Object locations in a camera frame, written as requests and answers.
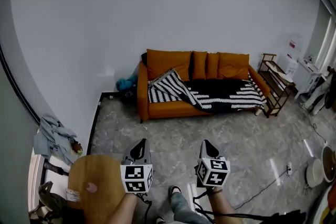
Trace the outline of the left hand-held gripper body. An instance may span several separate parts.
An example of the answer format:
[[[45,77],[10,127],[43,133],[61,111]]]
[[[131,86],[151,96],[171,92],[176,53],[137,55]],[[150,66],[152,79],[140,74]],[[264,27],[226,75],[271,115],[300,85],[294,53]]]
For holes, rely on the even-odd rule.
[[[127,158],[120,165],[121,180],[126,193],[146,194],[153,182],[151,159],[132,160]]]

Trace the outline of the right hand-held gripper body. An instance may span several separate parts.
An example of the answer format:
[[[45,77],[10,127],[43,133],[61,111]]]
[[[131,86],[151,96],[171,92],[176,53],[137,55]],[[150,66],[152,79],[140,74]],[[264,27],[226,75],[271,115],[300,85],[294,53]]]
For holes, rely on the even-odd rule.
[[[230,174],[230,161],[223,156],[219,159],[200,158],[195,169],[197,187],[223,187]]]

